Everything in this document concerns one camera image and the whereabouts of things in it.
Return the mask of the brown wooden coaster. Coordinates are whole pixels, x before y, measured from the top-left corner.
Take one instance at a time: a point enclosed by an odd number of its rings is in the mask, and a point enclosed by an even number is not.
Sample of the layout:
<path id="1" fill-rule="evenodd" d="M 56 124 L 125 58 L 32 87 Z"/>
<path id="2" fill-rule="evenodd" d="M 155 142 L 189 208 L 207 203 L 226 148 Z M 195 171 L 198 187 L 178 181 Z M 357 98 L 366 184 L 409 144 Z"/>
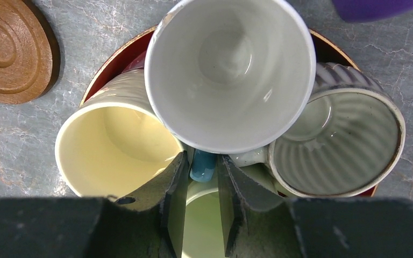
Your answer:
<path id="1" fill-rule="evenodd" d="M 0 103 L 22 104 L 57 82 L 61 54 L 56 36 L 32 1 L 0 1 Z"/>

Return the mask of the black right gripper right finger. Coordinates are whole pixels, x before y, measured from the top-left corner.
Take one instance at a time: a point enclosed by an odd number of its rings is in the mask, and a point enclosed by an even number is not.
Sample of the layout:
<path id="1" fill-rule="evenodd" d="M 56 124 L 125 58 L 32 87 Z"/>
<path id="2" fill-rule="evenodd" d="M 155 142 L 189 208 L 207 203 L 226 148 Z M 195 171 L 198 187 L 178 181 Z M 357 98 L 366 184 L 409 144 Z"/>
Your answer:
<path id="1" fill-rule="evenodd" d="M 283 198 L 217 159 L 227 257 L 413 257 L 413 201 Z"/>

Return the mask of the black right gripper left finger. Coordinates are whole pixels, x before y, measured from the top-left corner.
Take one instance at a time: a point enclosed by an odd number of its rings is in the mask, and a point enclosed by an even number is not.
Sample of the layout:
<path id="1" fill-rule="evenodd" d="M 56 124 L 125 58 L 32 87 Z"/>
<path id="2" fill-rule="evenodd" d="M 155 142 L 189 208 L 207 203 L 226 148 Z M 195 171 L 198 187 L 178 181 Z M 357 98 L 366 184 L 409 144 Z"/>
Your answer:
<path id="1" fill-rule="evenodd" d="M 0 198 L 0 257 L 180 257 L 188 174 L 180 152 L 122 198 Z"/>

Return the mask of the blue white cup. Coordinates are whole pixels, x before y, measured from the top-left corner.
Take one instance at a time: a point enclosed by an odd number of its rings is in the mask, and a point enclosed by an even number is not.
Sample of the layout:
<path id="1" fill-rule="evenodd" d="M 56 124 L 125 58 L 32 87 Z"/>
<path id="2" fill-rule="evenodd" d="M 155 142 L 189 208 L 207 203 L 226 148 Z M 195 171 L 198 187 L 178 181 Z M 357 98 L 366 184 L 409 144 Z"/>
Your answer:
<path id="1" fill-rule="evenodd" d="M 212 178 L 218 154 L 285 133 L 311 95 L 316 52 L 287 1 L 180 1 L 156 27 L 144 66 L 149 102 L 192 147 L 190 176 Z"/>

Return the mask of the cream ribbed mug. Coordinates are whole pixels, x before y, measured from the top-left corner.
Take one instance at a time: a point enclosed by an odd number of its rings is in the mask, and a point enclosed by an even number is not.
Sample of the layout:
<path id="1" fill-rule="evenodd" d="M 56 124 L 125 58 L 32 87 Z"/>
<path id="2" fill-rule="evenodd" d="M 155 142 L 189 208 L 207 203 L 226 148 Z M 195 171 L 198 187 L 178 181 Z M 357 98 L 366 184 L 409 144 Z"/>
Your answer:
<path id="1" fill-rule="evenodd" d="M 113 78 L 65 121 L 55 159 L 78 196 L 123 197 L 187 148 L 153 112 L 144 71 L 135 69 Z"/>

